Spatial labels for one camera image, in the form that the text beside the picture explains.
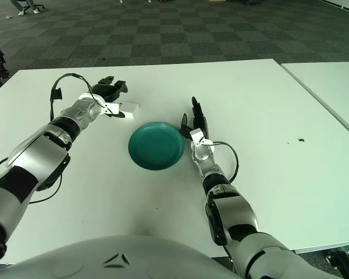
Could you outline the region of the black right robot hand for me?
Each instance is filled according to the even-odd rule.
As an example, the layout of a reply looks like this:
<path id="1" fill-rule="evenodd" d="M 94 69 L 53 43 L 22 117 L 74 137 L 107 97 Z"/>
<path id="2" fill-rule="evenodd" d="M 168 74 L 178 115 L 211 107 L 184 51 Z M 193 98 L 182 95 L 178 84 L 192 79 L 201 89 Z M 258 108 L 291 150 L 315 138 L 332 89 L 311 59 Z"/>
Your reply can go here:
<path id="1" fill-rule="evenodd" d="M 191 99 L 193 108 L 193 128 L 187 125 L 187 114 L 184 113 L 181 119 L 181 125 L 179 133 L 186 139 L 191 139 L 190 132 L 196 129 L 200 129 L 203 132 L 203 135 L 206 139 L 209 138 L 208 124 L 206 121 L 206 117 L 203 114 L 201 104 L 197 101 L 197 99 L 193 96 Z"/>

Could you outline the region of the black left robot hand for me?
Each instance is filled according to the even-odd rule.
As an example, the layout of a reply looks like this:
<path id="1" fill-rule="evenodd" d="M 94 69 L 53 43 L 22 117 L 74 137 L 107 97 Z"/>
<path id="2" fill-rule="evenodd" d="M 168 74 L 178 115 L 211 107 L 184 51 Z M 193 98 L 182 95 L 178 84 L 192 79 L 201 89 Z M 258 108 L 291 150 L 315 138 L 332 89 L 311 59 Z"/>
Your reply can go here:
<path id="1" fill-rule="evenodd" d="M 121 104 L 116 101 L 121 93 L 128 93 L 128 87 L 126 82 L 122 80 L 112 84 L 113 79 L 113 76 L 108 76 L 93 85 L 91 87 L 92 98 L 101 107 L 100 114 L 109 117 L 125 118 L 124 113 L 120 111 Z"/>

